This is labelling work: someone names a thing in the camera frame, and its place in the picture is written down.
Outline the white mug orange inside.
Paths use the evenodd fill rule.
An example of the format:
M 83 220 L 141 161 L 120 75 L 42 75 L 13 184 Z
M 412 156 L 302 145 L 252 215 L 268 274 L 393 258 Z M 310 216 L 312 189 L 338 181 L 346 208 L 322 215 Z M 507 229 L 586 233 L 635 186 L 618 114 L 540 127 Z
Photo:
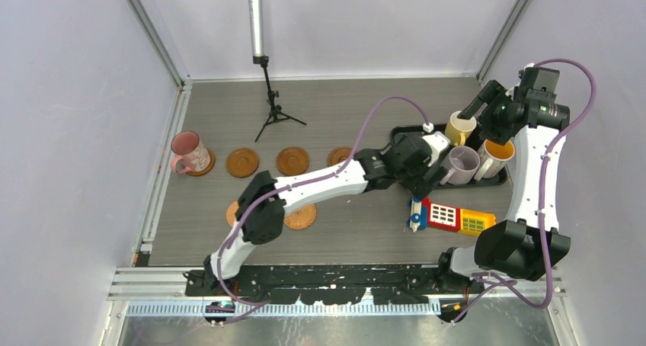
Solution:
M 495 143 L 486 139 L 478 149 L 480 165 L 476 170 L 474 179 L 493 178 L 515 156 L 516 149 L 511 140 L 504 144 Z

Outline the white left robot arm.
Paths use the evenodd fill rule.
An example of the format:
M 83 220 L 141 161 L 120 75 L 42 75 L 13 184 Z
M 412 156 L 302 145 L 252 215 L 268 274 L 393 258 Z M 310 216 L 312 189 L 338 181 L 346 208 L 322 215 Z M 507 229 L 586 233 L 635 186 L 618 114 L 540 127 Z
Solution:
M 226 295 L 241 266 L 259 245 L 276 239 L 291 213 L 331 198 L 387 190 L 400 184 L 415 197 L 430 193 L 429 178 L 450 142 L 441 133 L 402 138 L 385 152 L 362 149 L 337 165 L 304 175 L 274 178 L 256 174 L 237 200 L 234 226 L 203 263 L 204 285 Z

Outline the lilac mug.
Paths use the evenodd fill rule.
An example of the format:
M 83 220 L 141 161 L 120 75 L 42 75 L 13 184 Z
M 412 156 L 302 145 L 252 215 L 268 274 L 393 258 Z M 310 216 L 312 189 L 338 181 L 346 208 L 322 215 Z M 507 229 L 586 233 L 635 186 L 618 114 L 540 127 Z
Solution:
M 474 149 L 456 146 L 442 161 L 441 167 L 446 169 L 446 173 L 442 176 L 440 184 L 467 184 L 474 178 L 480 164 L 480 156 Z

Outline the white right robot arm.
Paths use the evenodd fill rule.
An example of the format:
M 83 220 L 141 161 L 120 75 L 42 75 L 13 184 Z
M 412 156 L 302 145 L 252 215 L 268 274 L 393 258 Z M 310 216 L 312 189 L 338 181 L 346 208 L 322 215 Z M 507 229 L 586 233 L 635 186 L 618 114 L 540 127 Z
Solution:
M 555 212 L 558 160 L 570 125 L 569 108 L 555 102 L 558 77 L 556 69 L 527 66 L 517 85 L 490 80 L 460 112 L 461 119 L 475 117 L 480 138 L 513 141 L 516 171 L 505 218 L 472 247 L 441 254 L 434 279 L 443 292 L 456 292 L 482 271 L 536 281 L 569 252 L 571 240 L 560 234 Z

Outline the woven rattan round coaster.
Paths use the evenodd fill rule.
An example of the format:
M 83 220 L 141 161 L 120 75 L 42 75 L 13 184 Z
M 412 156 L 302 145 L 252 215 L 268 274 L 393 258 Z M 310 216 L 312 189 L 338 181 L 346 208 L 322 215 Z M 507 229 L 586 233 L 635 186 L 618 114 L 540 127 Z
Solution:
M 316 216 L 316 206 L 314 204 L 310 204 L 286 216 L 283 222 L 290 229 L 302 230 L 313 224 Z

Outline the pink floral mug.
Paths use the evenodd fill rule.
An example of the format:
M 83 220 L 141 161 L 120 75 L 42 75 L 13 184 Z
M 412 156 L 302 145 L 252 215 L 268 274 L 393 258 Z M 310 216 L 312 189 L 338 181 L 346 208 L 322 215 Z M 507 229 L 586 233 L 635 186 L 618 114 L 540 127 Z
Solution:
M 187 174 L 189 171 L 196 171 L 194 161 L 206 153 L 199 135 L 194 131 L 183 131 L 177 134 L 171 141 L 171 151 L 174 158 L 171 160 L 171 169 L 177 174 Z

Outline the dark wooden round coaster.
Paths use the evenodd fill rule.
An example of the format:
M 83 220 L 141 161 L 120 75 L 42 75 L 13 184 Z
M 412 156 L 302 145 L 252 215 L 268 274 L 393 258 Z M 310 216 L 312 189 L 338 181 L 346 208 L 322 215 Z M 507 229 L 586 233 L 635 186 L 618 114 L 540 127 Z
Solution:
M 276 158 L 277 169 L 283 176 L 302 175 L 309 169 L 309 163 L 309 154 L 297 146 L 281 150 Z

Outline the brown wooden coaster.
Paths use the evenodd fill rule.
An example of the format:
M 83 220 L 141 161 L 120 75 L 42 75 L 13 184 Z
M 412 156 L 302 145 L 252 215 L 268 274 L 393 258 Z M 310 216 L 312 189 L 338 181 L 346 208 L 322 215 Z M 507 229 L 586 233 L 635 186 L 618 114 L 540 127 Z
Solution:
M 227 172 L 235 178 L 246 178 L 253 175 L 260 164 L 258 154 L 250 148 L 232 151 L 226 159 Z
M 208 174 L 216 163 L 216 157 L 211 149 L 206 149 L 206 153 L 202 154 L 194 161 L 196 171 L 189 171 L 187 174 L 193 177 L 204 176 Z
M 348 159 L 351 154 L 352 149 L 347 146 L 340 146 L 334 148 L 327 157 L 328 166 L 338 165 L 344 160 Z

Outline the smooth orange round coaster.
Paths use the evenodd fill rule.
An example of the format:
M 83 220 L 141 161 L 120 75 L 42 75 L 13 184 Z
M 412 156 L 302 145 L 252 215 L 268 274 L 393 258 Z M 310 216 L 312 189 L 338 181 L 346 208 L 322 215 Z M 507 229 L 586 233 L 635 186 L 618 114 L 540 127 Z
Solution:
M 238 201 L 234 200 L 226 209 L 225 219 L 230 227 L 233 227 L 236 223 L 236 213 L 239 208 Z

